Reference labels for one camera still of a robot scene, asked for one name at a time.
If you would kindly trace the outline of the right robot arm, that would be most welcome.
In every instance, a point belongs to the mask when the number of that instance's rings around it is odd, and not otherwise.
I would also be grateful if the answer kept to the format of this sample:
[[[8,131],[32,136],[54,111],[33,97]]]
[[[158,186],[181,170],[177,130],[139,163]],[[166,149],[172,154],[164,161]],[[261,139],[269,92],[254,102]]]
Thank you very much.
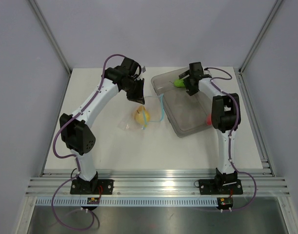
[[[213,77],[200,62],[189,64],[187,71],[179,75],[183,80],[188,95],[204,93],[212,103],[211,125],[217,131],[219,146],[219,164],[213,179],[199,179],[198,188],[201,195],[241,195],[243,194],[239,171],[235,167],[232,154],[235,136],[241,122],[239,95],[227,93],[219,88],[214,80],[231,80],[233,77],[220,68],[212,68],[225,73],[228,78]]]

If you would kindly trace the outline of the pink peach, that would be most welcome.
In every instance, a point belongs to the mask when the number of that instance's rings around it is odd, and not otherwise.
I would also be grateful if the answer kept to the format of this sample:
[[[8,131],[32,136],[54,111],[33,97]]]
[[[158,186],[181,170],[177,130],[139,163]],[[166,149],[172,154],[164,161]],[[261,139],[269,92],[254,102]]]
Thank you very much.
[[[206,124],[207,124],[208,126],[212,125],[212,115],[211,115],[211,114],[209,114],[209,115],[207,116],[207,118],[206,118]]]

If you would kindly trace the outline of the yellow pear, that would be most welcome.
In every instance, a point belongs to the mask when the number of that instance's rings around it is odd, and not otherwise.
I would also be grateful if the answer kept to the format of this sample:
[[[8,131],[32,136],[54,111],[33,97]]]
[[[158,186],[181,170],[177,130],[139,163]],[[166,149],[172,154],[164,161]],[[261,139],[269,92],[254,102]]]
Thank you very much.
[[[134,119],[138,124],[143,126],[147,125],[147,123],[150,121],[150,118],[151,117],[149,112],[145,109],[143,105],[136,109]]]

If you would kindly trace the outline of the green chayote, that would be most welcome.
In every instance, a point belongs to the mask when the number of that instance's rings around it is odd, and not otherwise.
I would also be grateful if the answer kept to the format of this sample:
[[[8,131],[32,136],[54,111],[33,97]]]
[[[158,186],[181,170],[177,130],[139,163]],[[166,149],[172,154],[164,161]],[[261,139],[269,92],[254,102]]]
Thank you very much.
[[[184,88],[185,87],[184,80],[182,80],[182,79],[176,79],[173,84],[177,88]]]

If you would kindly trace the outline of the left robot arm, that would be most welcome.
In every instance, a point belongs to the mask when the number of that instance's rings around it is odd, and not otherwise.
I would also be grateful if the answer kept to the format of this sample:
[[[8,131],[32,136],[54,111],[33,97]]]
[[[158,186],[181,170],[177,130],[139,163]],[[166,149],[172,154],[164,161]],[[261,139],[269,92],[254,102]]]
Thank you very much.
[[[129,101],[145,104],[141,73],[141,65],[127,57],[114,68],[104,66],[100,83],[86,101],[73,113],[60,116],[60,129],[56,136],[61,137],[71,151],[70,157],[74,157],[78,170],[71,178],[72,195],[112,194],[113,180],[99,179],[93,163],[91,151],[96,138],[91,127],[105,105],[120,91],[126,93]]]

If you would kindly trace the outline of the clear zip top bag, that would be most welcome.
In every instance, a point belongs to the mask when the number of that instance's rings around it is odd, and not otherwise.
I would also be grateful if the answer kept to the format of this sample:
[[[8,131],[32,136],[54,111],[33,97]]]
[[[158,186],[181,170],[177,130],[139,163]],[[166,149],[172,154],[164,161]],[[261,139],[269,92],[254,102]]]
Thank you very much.
[[[145,104],[136,103],[129,107],[118,127],[124,131],[139,131],[162,122],[165,117],[163,98],[164,94],[145,96]]]

